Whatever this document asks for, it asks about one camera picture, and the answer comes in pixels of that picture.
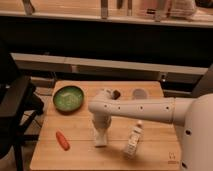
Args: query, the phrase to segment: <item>white object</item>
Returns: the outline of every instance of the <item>white object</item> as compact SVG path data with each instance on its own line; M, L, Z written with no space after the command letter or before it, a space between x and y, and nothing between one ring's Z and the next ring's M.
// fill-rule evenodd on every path
M138 121L137 124L133 127L128 142L124 148L124 154L128 158L134 158L142 131L142 121Z
M129 101L111 100L110 94L111 90L103 89L89 103L96 128L107 125L111 116L184 126L180 170L213 170L213 94L197 99L162 98Z

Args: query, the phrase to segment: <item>green bowl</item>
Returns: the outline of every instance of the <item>green bowl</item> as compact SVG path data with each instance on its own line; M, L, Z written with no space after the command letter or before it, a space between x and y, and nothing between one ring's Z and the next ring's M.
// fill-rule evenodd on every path
M81 107L84 100L83 91L76 86L59 89L53 96L53 103L59 111L72 112Z

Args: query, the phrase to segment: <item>shelf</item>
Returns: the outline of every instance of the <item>shelf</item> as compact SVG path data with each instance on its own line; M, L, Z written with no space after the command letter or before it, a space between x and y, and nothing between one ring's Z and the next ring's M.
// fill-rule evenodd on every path
M148 14L147 9L160 8L157 0L108 0L106 14L103 14L107 0L25 0L31 2L35 11L30 12L29 6L21 0L1 0L0 15L35 18L54 18L70 20L92 20L104 22L121 22L132 24L172 25L190 27L213 27L213 9L196 7L196 12L189 17L171 17L168 2L161 10L160 19L155 14Z

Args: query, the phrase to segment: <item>carrot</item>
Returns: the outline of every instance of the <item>carrot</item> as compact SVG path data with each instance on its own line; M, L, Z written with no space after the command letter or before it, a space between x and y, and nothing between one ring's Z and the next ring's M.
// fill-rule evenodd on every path
M68 141L66 140L66 138L64 137L64 135L60 131L56 132L56 139L58 140L58 143L61 145L61 147L65 151L69 150L70 145L69 145Z

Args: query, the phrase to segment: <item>small bottle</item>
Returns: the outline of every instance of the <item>small bottle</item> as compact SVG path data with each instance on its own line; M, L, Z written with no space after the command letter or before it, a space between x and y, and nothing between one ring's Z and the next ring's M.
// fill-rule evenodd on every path
M141 134L143 131L142 121L138 121L137 124L133 127L132 132L129 136L128 143L124 148L124 155L128 158L134 158L140 140Z

